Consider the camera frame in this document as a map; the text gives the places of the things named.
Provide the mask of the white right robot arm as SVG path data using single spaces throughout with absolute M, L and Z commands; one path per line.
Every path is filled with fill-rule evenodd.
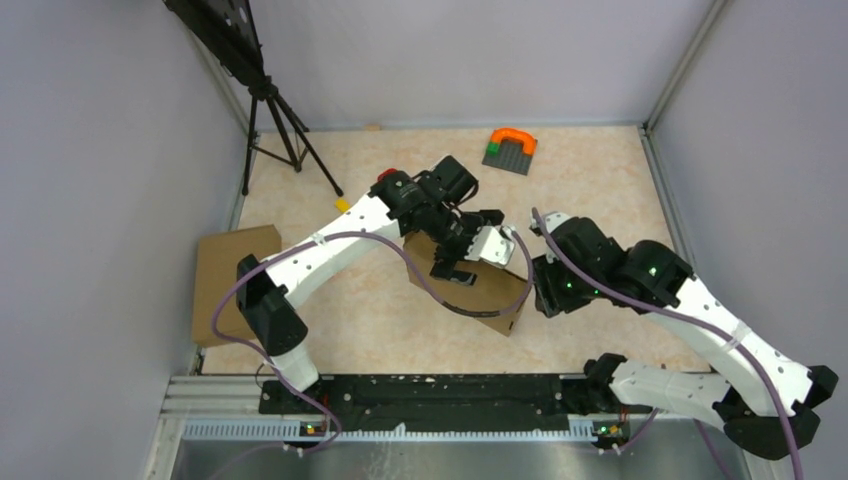
M 666 245 L 621 247 L 586 217 L 535 214 L 547 250 L 535 258 L 536 307 L 549 317 L 604 299 L 629 308 L 686 343 L 708 370 L 685 373 L 606 353 L 585 364 L 585 411 L 646 406 L 720 429 L 766 460 L 795 456 L 820 426 L 816 408 L 838 375 L 781 353 L 728 310 Z

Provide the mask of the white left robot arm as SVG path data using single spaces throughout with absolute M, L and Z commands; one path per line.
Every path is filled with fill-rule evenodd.
M 502 211 L 462 211 L 479 189 L 458 160 L 446 156 L 410 175 L 390 168 L 338 218 L 309 238 L 264 260 L 249 255 L 237 266 L 237 307 L 285 383 L 283 401 L 297 413 L 319 404 L 318 370 L 305 345 L 308 328 L 298 308 L 324 283 L 382 242 L 420 233 L 435 245 L 432 278 L 471 286 L 475 273 L 460 262 L 503 269 L 516 249 Z

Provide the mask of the large cardboard box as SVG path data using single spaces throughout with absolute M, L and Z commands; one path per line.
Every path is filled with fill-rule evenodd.
M 460 261 L 456 264 L 458 273 L 474 276 L 469 285 L 437 279 L 431 275 L 435 264 L 436 244 L 424 233 L 407 235 L 404 238 L 403 250 L 420 272 L 420 275 L 417 275 L 411 267 L 407 267 L 409 281 L 424 290 L 421 281 L 424 279 L 442 300 L 460 309 L 500 312 L 511 307 L 526 293 L 526 278 L 484 262 Z

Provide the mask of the yellow rectangular block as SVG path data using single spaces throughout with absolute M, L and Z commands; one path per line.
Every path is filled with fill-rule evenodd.
M 340 213 L 348 213 L 351 209 L 351 204 L 344 198 L 338 198 L 334 205 Z

